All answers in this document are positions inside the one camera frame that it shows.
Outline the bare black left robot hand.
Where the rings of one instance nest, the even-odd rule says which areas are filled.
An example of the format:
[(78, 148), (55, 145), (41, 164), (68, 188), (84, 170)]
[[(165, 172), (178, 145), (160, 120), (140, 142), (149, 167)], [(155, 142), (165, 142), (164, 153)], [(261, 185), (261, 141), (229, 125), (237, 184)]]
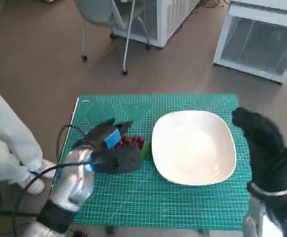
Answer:
[(91, 146), (94, 152), (101, 150), (109, 150), (115, 147), (122, 136), (127, 133), (128, 129), (132, 126), (133, 121), (115, 123), (115, 118), (105, 120), (93, 129), (91, 129), (83, 139), (79, 139), (73, 145), (73, 148), (80, 146)]

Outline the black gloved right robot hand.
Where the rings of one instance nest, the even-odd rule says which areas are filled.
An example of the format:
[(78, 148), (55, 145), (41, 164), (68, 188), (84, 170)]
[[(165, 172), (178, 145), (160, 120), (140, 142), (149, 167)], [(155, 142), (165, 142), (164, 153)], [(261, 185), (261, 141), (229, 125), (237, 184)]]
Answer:
[(287, 191), (287, 145), (277, 125), (242, 107), (232, 112), (232, 123), (249, 146), (253, 186), (266, 193)]

